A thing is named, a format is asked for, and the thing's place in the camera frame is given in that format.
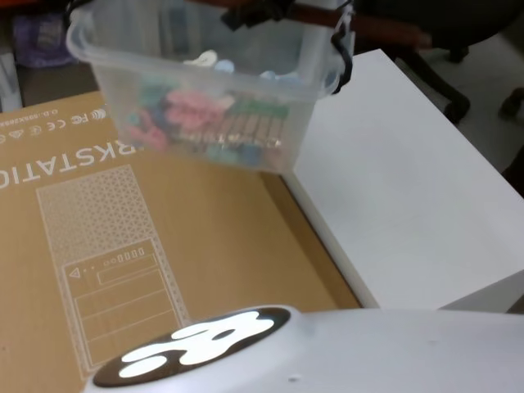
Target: brown cardboard box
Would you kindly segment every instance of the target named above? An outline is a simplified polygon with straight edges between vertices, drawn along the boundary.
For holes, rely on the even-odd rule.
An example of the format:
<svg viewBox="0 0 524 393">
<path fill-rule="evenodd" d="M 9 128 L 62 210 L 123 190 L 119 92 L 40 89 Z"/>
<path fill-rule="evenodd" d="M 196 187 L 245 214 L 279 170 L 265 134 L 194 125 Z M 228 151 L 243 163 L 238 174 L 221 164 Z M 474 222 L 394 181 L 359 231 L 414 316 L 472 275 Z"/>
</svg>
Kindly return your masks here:
<svg viewBox="0 0 524 393">
<path fill-rule="evenodd" d="M 98 93 L 0 115 L 0 218 L 5 392 L 231 309 L 357 306 L 279 178 L 136 151 Z"/>
</svg>

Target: clear plastic box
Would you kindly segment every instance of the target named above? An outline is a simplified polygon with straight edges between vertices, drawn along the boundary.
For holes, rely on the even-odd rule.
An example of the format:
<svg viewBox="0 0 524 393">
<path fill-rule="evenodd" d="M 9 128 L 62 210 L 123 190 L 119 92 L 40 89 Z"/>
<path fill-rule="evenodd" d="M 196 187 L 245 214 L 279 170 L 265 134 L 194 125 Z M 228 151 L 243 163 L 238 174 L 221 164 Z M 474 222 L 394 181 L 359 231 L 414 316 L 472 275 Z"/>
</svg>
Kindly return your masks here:
<svg viewBox="0 0 524 393">
<path fill-rule="evenodd" d="M 330 1 L 337 4 L 318 4 Z M 92 63 L 123 142 L 287 172 L 314 103 L 343 71 L 333 30 L 284 20 L 232 32 L 225 11 L 183 0 L 98 0 L 75 17 L 68 48 Z M 184 64 L 203 52 L 218 62 Z"/>
</svg>

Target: green object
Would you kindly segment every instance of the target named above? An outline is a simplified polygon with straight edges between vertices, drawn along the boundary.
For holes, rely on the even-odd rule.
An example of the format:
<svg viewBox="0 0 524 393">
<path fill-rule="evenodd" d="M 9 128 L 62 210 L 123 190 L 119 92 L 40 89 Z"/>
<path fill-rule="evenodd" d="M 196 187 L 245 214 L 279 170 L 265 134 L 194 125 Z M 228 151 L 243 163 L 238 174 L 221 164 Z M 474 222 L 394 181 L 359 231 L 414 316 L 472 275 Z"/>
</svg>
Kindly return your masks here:
<svg viewBox="0 0 524 393">
<path fill-rule="evenodd" d="M 238 151 L 232 148 L 224 148 L 220 152 L 219 161 L 225 164 L 235 165 L 238 164 L 240 156 Z"/>
<path fill-rule="evenodd" d="M 222 147 L 220 145 L 209 145 L 206 149 L 206 156 L 210 160 L 218 161 Z"/>
<path fill-rule="evenodd" d="M 173 90 L 176 88 L 180 88 L 180 83 L 178 82 L 178 80 L 167 78 L 164 75 L 156 75 L 156 74 L 144 75 L 142 77 L 142 87 L 147 88 L 150 86 L 156 86 L 160 88 L 167 88 L 168 90 Z"/>
<path fill-rule="evenodd" d="M 236 115 L 267 116 L 272 119 L 284 120 L 289 115 L 289 107 L 260 100 L 244 99 L 239 100 L 233 108 L 231 108 L 229 113 Z"/>
<path fill-rule="evenodd" d="M 169 88 L 163 86 L 147 86 L 140 90 L 140 97 L 138 103 L 141 107 L 154 108 L 160 105 L 165 95 L 169 92 Z"/>
</svg>

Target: chair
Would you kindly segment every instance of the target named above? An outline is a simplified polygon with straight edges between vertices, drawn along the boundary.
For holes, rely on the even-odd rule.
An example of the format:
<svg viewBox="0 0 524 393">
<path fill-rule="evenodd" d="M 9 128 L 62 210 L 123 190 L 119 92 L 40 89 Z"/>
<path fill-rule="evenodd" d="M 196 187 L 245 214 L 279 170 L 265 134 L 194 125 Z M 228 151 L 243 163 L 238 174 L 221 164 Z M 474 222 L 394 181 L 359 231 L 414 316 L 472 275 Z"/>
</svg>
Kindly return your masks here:
<svg viewBox="0 0 524 393">
<path fill-rule="evenodd" d="M 506 98 L 500 107 L 499 114 L 503 117 L 515 117 L 524 101 L 524 88 L 516 88 L 513 93 Z"/>
<path fill-rule="evenodd" d="M 510 25 L 523 8 L 524 0 L 357 0 L 355 4 L 359 13 L 418 25 L 431 34 L 433 47 L 449 50 L 449 60 L 455 63 L 468 54 L 469 46 Z M 457 124 L 467 114 L 468 98 L 446 83 L 413 49 L 376 47 L 392 60 L 403 60 L 426 84 L 449 99 L 444 114 L 451 122 Z"/>
</svg>

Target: white desk surface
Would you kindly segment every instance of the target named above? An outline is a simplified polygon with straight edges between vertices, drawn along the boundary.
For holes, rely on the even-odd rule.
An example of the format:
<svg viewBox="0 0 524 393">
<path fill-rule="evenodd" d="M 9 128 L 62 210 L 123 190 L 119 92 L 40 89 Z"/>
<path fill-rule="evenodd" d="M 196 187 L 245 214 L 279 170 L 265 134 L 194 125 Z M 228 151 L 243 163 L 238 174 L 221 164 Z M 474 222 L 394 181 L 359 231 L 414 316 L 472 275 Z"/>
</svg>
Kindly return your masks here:
<svg viewBox="0 0 524 393">
<path fill-rule="evenodd" d="M 318 102 L 286 181 L 364 306 L 524 293 L 523 200 L 382 52 Z"/>
</svg>

